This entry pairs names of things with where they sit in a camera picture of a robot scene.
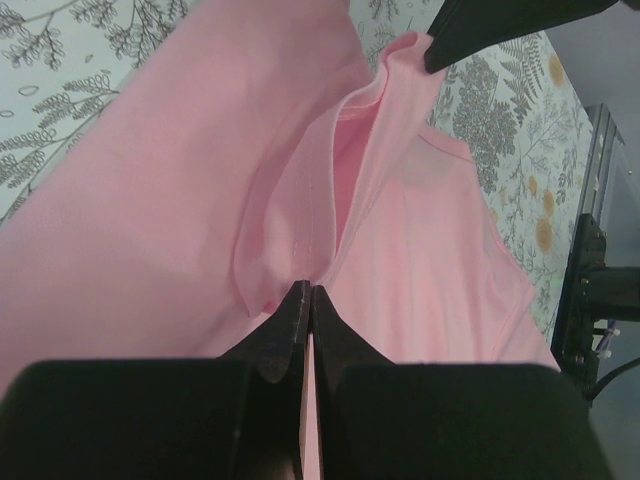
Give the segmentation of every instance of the gray wall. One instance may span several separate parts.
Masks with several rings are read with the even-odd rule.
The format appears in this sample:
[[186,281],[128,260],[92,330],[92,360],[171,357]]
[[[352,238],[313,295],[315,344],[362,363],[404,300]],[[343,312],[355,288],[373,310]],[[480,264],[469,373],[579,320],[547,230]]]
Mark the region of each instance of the gray wall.
[[[605,103],[625,140],[626,158],[612,166],[601,224],[608,233],[607,264],[640,266],[640,12],[618,3],[547,34],[582,103]],[[601,375],[640,356],[640,323],[619,328]],[[640,479],[640,368],[600,394],[591,419],[616,478]]]

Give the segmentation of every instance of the wire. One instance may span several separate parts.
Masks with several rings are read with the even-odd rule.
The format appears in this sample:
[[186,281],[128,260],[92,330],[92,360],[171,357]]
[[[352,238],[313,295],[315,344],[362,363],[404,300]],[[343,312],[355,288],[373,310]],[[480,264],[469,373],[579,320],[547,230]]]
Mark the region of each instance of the wire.
[[596,398],[602,390],[605,389],[607,385],[609,385],[613,380],[622,375],[625,372],[628,372],[632,368],[640,365],[640,358],[636,358],[635,360],[631,360],[629,363],[625,363],[621,367],[618,367],[614,370],[611,370],[604,377],[602,377],[590,390],[588,390],[584,394],[584,398],[586,400],[593,400]]

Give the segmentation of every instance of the robotic claw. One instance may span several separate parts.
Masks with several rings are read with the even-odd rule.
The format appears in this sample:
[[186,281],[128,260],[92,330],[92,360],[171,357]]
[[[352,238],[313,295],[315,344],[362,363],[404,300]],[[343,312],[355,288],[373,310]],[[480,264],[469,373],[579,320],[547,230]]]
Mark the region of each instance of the robotic claw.
[[560,374],[395,365],[307,281],[217,359],[32,365],[0,404],[0,478],[301,479],[310,338],[324,479],[612,478]]

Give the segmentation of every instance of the folded fabric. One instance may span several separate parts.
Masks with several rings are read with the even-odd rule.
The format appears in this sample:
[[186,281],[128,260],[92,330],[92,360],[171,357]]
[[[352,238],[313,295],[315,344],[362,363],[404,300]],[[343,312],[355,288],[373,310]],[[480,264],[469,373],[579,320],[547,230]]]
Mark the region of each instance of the folded fabric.
[[467,146],[425,123],[429,44],[372,78],[345,0],[203,2],[0,231],[0,394],[40,359],[220,355],[298,279],[391,360],[555,366]]

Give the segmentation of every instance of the floral tablecloth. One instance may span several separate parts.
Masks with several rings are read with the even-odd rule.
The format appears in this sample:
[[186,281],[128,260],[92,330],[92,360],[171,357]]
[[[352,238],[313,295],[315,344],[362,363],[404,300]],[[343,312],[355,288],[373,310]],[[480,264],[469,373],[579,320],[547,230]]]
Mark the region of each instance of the floral tablecloth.
[[[396,36],[426,32],[442,1],[351,0],[372,67]],[[0,2],[0,223],[195,3]],[[533,315],[550,338],[591,125],[546,35],[509,41],[449,68],[426,121],[470,144],[498,229],[537,288]]]

